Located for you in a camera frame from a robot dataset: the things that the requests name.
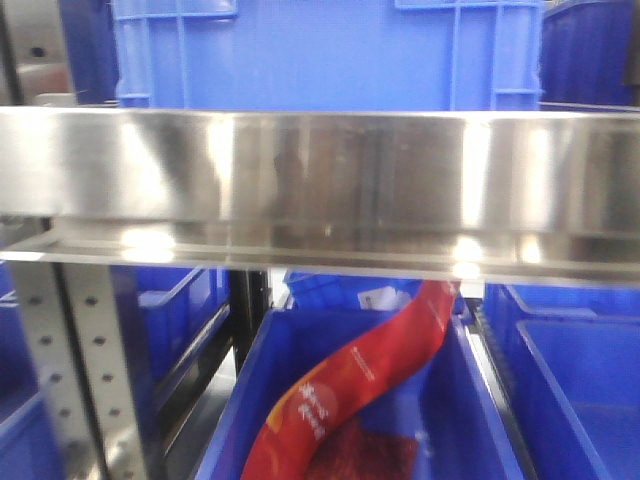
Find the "hole in metal post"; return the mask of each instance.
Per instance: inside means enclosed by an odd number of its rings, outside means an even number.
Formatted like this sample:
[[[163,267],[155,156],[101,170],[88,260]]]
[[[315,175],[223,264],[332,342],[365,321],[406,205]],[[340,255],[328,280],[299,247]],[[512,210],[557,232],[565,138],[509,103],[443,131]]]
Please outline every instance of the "hole in metal post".
[[[31,53],[31,56],[35,58],[42,58],[47,55],[47,51],[43,47],[31,47],[29,52]]]

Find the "shelving rack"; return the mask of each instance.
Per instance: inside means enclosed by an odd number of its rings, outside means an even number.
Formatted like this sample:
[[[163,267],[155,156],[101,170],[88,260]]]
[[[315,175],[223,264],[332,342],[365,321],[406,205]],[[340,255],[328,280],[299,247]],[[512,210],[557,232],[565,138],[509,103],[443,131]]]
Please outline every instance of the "shelving rack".
[[[5,108],[0,125],[0,257],[51,410],[71,402],[57,428],[95,478],[164,474],[127,264],[640,278],[638,114]],[[273,162],[283,135],[309,139],[295,179]],[[341,155],[309,155],[316,136]]]

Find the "white label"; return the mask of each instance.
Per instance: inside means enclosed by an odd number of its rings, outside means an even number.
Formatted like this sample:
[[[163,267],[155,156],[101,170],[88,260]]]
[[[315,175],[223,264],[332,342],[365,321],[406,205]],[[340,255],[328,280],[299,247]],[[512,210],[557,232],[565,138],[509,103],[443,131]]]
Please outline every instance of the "white label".
[[[358,294],[362,310],[400,310],[411,301],[411,295],[393,287],[376,288]]]

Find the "red snack bag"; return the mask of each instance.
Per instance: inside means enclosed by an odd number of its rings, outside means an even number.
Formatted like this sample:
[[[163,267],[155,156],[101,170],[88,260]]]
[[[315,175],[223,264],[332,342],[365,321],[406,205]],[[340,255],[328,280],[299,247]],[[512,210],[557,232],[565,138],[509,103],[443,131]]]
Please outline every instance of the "red snack bag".
[[[316,451],[305,480],[411,480],[418,442],[369,432],[355,415]]]
[[[423,282],[409,305],[320,362],[273,407],[242,480],[303,480],[320,443],[440,349],[458,284]]]

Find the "blue plastic bin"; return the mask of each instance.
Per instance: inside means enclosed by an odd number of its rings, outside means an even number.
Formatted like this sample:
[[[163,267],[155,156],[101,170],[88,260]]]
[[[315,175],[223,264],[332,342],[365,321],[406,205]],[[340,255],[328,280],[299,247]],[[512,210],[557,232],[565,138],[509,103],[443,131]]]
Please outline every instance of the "blue plastic bin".
[[[391,316],[383,312],[269,313],[196,480],[238,479],[255,436],[278,398],[319,361]],[[359,415],[367,429],[418,440],[414,480],[523,478],[457,318],[432,362]]]
[[[0,395],[0,478],[62,480],[60,455],[40,394],[22,390],[13,395],[9,400]]]
[[[535,318],[640,324],[640,290],[487,284],[484,312],[510,360],[519,345],[518,321]]]
[[[160,380],[228,297],[226,272],[138,267],[139,304],[147,325],[151,372]]]
[[[127,107],[531,110],[542,1],[113,0]]]
[[[0,302],[16,300],[15,288],[11,279],[11,272],[6,262],[0,261]]]
[[[613,480],[640,472],[640,328],[518,325],[514,408],[541,479]]]
[[[17,304],[0,304],[0,478],[61,480],[20,320]]]
[[[421,280],[288,271],[284,283],[301,310],[396,310],[418,293]]]
[[[547,102],[631,105],[624,84],[633,0],[572,0],[548,10],[540,77]]]

